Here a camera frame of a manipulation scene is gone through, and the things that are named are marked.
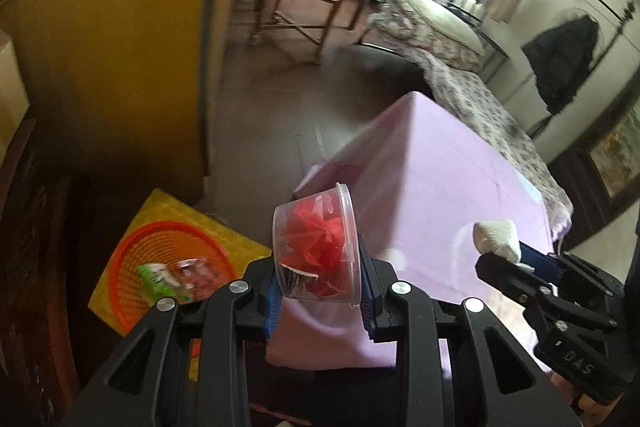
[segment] mesh basket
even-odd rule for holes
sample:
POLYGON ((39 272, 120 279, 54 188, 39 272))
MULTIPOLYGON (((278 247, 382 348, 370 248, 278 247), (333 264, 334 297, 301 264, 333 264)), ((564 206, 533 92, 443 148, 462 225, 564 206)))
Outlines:
POLYGON ((163 263, 169 270, 184 259, 208 258, 220 274, 220 286, 236 279, 225 251, 202 230, 178 221, 156 221, 124 237, 109 265, 109 300, 128 333, 146 314, 138 266, 163 263))

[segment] blue gripper pad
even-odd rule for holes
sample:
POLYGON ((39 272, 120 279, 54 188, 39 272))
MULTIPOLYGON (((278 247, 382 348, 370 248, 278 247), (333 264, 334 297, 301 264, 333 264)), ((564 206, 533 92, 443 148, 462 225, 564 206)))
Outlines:
POLYGON ((280 307, 282 306, 282 292, 280 291, 280 285, 278 284, 275 272, 271 276, 266 300, 262 330, 264 331, 264 338, 270 339, 278 325, 280 307))
POLYGON ((362 297, 360 298, 360 312, 362 313, 362 324, 364 328, 369 333, 369 338, 371 338, 371 333, 376 328, 376 318, 375 311, 373 306, 373 290, 371 289, 371 283, 366 276, 366 270, 364 266, 362 266, 362 270, 360 272, 362 279, 362 297))

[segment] silver bolt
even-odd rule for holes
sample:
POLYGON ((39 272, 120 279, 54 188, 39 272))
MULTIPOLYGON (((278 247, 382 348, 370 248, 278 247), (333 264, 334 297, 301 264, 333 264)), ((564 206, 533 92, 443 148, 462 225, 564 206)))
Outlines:
POLYGON ((249 283, 247 281, 243 281, 239 279, 237 281, 233 281, 229 285, 229 291, 231 293, 244 293, 249 289, 249 283))
POLYGON ((175 308, 175 301, 171 297, 162 297, 156 302, 156 308, 161 312, 167 312, 175 308))
POLYGON ((484 302, 475 297, 471 297, 465 301, 465 308, 473 313, 480 313, 484 310, 484 302))
POLYGON ((391 290, 398 295, 406 295, 411 291, 411 285, 408 282, 396 281, 391 285, 391 290))

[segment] pillow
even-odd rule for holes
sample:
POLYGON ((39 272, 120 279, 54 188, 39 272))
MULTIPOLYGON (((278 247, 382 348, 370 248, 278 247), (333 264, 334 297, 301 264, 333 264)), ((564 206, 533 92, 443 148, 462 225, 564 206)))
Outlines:
POLYGON ((478 55, 484 55, 482 42, 474 31, 444 6, 434 0, 407 0, 424 21, 434 29, 466 46, 478 55))

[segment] purple tablecloth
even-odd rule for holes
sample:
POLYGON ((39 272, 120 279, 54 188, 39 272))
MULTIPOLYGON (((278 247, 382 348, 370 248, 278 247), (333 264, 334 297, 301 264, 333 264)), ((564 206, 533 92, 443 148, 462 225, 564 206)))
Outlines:
MULTIPOLYGON (((511 219, 521 241, 552 251, 540 192, 490 145, 423 95, 405 95, 296 191, 308 196, 336 182, 351 191, 358 232, 372 257, 435 299, 483 299, 529 352, 534 332, 522 308, 476 276, 476 221, 511 219)), ((446 347, 442 365, 449 367, 446 347)), ((274 365, 296 369, 393 366, 396 346, 373 344, 360 310, 284 299, 267 349, 274 365)))

